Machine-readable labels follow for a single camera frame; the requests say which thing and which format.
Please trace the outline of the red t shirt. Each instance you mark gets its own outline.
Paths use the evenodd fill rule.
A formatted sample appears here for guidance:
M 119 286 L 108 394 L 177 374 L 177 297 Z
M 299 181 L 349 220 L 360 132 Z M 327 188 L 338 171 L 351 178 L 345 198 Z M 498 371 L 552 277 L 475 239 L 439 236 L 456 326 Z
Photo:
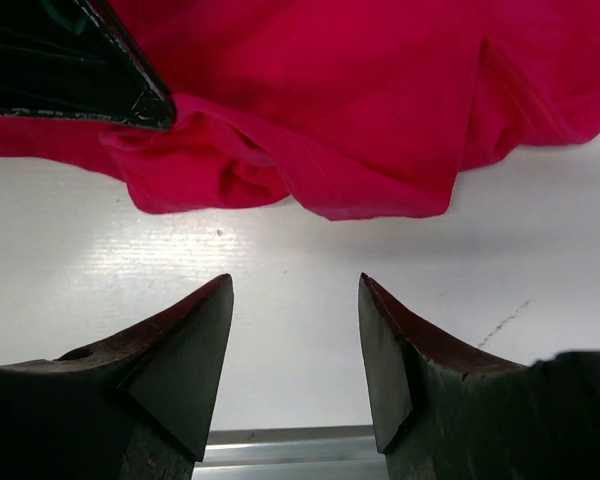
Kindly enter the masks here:
M 295 198 L 444 213 L 457 175 L 600 133 L 600 1 L 116 1 L 166 132 L 0 117 L 0 157 L 119 179 L 152 214 Z

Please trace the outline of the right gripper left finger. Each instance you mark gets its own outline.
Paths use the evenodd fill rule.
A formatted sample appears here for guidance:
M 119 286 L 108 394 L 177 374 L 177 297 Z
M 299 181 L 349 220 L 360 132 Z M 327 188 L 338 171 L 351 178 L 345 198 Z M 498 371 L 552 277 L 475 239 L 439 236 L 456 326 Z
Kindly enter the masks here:
M 205 453 L 233 313 L 223 274 L 54 360 L 0 366 L 0 479 L 188 479 Z

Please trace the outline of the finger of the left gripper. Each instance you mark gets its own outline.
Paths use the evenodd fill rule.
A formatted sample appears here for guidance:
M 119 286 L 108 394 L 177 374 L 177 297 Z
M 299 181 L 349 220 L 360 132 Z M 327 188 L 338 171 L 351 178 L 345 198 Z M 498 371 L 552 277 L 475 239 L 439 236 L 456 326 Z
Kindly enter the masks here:
M 109 2 L 0 0 L 0 116 L 165 131 L 176 109 Z

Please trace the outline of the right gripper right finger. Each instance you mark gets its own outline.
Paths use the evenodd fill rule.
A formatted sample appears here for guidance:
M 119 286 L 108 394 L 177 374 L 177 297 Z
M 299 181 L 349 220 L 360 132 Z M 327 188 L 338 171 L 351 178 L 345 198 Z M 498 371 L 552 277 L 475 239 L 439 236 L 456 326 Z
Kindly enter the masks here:
M 523 366 L 358 287 L 376 447 L 393 479 L 600 479 L 600 351 Z

